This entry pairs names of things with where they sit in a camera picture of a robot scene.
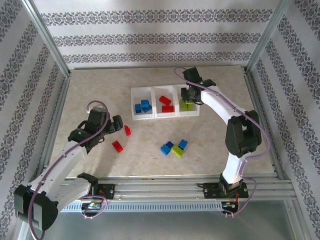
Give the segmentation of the white plastic bin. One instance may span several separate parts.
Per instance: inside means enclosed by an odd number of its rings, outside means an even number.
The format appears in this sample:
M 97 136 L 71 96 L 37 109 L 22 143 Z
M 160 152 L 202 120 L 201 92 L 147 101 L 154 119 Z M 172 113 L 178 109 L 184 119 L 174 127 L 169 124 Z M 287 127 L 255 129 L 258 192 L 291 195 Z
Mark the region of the white plastic bin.
M 175 118 L 177 116 L 175 107 L 175 89 L 173 85 L 161 85 L 153 88 L 155 96 L 155 117 L 158 119 Z M 159 101 L 161 96 L 165 96 L 171 100 L 170 106 L 174 106 L 174 112 L 162 112 L 164 105 Z
M 155 118 L 154 101 L 152 87 L 132 87 L 131 92 L 131 115 L 134 121 L 136 120 L 151 120 Z M 136 114 L 135 104 L 141 104 L 141 100 L 149 100 L 152 110 Z
M 192 111 L 181 111 L 181 89 L 186 88 L 186 84 L 175 84 L 174 85 L 174 97 L 175 97 L 175 111 L 177 117 L 195 117 L 200 115 L 200 106 L 193 102 L 193 110 Z

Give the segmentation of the aluminium mounting beam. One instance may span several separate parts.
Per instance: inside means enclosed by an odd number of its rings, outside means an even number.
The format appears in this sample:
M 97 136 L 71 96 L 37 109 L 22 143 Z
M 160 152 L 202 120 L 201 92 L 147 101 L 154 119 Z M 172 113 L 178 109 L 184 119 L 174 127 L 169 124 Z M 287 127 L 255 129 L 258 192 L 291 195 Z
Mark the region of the aluminium mounting beam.
M 256 181 L 253 201 L 296 200 L 297 196 L 290 180 L 280 180 L 275 173 L 254 174 Z M 114 184 L 115 202 L 160 202 L 160 201 L 200 201 L 204 191 L 197 186 L 216 183 L 218 174 L 205 175 L 159 175 L 104 177 L 100 184 Z

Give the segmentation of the grey metal sheet panel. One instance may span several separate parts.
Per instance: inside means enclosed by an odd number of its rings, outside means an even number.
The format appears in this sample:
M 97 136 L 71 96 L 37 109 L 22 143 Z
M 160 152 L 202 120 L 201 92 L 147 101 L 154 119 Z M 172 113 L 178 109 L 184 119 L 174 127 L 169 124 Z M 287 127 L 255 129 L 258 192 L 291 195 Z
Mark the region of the grey metal sheet panel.
M 251 201 L 235 217 L 217 211 L 63 212 L 43 240 L 305 240 L 282 201 Z

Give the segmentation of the aluminium side rail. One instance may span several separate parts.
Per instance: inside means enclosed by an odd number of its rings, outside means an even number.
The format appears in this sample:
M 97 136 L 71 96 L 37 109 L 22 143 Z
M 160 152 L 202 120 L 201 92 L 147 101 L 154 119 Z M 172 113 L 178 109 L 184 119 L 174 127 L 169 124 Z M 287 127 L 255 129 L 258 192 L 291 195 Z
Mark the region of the aluminium side rail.
M 251 78 L 251 76 L 249 74 L 245 73 L 243 76 L 244 76 L 244 80 L 245 80 L 245 83 L 248 88 L 248 92 L 249 92 L 253 107 L 257 111 L 257 113 L 259 114 L 259 122 L 260 122 L 261 126 L 263 127 L 263 129 L 266 131 L 267 136 L 268 136 L 268 137 L 266 137 L 264 134 L 262 134 L 263 139 L 266 142 L 267 148 L 269 149 L 268 156 L 270 157 L 271 164 L 274 168 L 274 171 L 276 172 L 277 178 L 279 180 L 287 180 L 288 177 L 286 176 L 286 174 L 283 171 L 277 149 L 275 148 L 274 143 L 273 143 L 273 139 L 272 139 L 273 135 L 272 135 L 272 132 L 270 131 L 269 119 L 265 115 L 264 105 L 261 101 L 259 92 L 256 89 L 255 81 Z
M 47 132 L 47 136 L 45 139 L 45 145 L 42 148 L 39 163 L 33 175 L 34 178 L 38 177 L 45 169 L 45 167 L 47 167 L 50 164 L 71 77 L 72 73 L 70 72 L 69 75 L 64 79 L 63 84 L 61 85 L 57 102 L 49 125 L 49 129 Z

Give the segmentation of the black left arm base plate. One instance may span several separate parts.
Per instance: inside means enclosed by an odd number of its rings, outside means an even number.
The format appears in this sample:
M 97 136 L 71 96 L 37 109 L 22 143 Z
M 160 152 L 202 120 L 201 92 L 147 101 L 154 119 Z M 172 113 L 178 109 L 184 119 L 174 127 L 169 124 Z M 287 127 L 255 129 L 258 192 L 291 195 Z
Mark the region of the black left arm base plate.
M 99 183 L 97 195 L 104 196 L 107 200 L 113 200 L 115 195 L 115 185 L 111 183 Z

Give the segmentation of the aluminium frame post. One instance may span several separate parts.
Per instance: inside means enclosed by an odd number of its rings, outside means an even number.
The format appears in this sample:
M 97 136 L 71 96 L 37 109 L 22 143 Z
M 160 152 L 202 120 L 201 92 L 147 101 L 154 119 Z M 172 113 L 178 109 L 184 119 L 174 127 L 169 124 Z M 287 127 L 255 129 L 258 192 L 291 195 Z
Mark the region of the aluminium frame post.
M 246 65 L 245 73 L 248 74 L 254 68 L 255 64 L 257 63 L 259 57 L 261 56 L 262 52 L 265 49 L 265 46 L 269 42 L 270 38 L 272 37 L 277 25 L 279 24 L 280 20 L 282 19 L 283 15 L 285 14 L 289 4 L 292 0 L 279 0 L 272 16 L 270 17 L 269 22 L 267 23 L 255 49 L 253 50 L 250 59 Z
M 21 0 L 23 6 L 25 7 L 26 11 L 28 12 L 32 22 L 34 23 L 37 31 L 39 32 L 42 40 L 48 47 L 50 53 L 52 54 L 54 60 L 58 64 L 59 68 L 61 69 L 63 75 L 68 77 L 70 75 L 70 69 L 66 64 L 66 61 L 63 58 L 57 44 L 54 41 L 48 27 L 46 26 L 40 12 L 38 11 L 35 3 L 33 0 Z

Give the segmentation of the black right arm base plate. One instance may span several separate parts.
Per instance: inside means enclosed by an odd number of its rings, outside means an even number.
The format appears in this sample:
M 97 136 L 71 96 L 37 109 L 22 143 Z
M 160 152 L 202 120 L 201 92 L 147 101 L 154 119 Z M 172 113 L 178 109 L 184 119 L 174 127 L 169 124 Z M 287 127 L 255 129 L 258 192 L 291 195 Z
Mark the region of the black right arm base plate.
M 247 185 L 244 182 L 237 190 L 232 190 L 231 192 L 226 194 L 224 194 L 223 191 L 219 188 L 218 182 L 198 183 L 197 186 L 199 188 L 202 188 L 203 196 L 205 199 L 235 199 L 236 193 L 238 193 L 238 196 L 241 199 L 247 199 L 249 197 Z

